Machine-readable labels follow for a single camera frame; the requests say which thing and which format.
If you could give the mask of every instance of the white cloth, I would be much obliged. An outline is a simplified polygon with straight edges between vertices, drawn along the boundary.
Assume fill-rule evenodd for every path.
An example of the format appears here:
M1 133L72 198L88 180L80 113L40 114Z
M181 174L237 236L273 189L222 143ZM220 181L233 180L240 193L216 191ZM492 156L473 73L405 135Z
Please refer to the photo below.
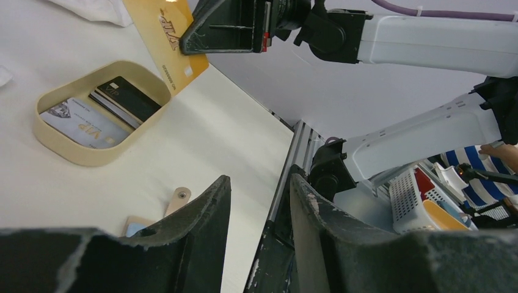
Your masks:
M127 27L133 23L122 0L47 0L90 21L109 21Z

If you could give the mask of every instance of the card holder tray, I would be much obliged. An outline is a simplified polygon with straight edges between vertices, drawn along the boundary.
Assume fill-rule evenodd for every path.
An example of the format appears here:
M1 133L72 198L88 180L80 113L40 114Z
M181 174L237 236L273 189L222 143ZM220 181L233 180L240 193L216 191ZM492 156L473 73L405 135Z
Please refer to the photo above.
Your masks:
M162 106L155 114L134 131L124 124L124 122L120 121L117 117L103 109L88 97L89 93L94 90L96 86L117 76L123 76L139 90ZM70 97L80 99L94 107L97 111L131 134L120 144L112 148L88 148L69 139L40 118L40 113ZM40 143L72 163L83 166L106 165L119 157L149 127L153 126L162 117L170 102L171 94L165 83L159 77L139 64L126 60L119 60L101 67L76 81L63 85L40 96L35 108L35 119L32 132Z

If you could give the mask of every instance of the wooden tag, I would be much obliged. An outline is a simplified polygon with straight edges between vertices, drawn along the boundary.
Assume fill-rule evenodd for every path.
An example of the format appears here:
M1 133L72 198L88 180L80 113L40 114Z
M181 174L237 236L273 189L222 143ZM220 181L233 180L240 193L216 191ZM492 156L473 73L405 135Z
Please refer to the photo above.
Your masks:
M169 202L164 217L167 217L168 215L171 215L172 213L182 208L189 202L190 198L191 191L187 187L179 187L175 189L175 192L173 193L173 198L171 199L171 202Z

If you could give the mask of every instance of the striped fabric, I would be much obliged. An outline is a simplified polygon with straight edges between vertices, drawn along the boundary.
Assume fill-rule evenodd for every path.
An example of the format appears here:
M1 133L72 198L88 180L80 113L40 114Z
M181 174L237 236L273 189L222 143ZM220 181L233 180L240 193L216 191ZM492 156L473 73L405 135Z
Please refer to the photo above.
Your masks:
M488 157L481 160L478 155L480 146L468 146L460 150L449 151L441 155L442 160L448 166L468 163L473 168L486 170L489 172L498 172L502 174L514 174L514 172L505 165L502 160L496 157ZM469 182L469 186L465 188L464 193L477 206L494 203L505 197L518 194L518 186L503 183L495 183L489 180L473 179Z

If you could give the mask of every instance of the plastic basket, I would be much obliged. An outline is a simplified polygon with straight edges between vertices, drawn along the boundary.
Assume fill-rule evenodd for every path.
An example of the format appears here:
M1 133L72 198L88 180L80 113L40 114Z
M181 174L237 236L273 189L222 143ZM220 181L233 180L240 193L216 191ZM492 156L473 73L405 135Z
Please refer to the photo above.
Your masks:
M418 172L417 178L421 181L419 184L414 170ZM445 201L455 207L458 212L462 212L452 199L428 177L424 179L423 175L424 173L419 167L412 167L394 179L390 185L388 191L392 205L393 228L397 233L403 234L416 230L440 230L439 225L432 220L425 210L423 205L423 199L425 198L435 203ZM476 230L476 227L472 225L470 230Z

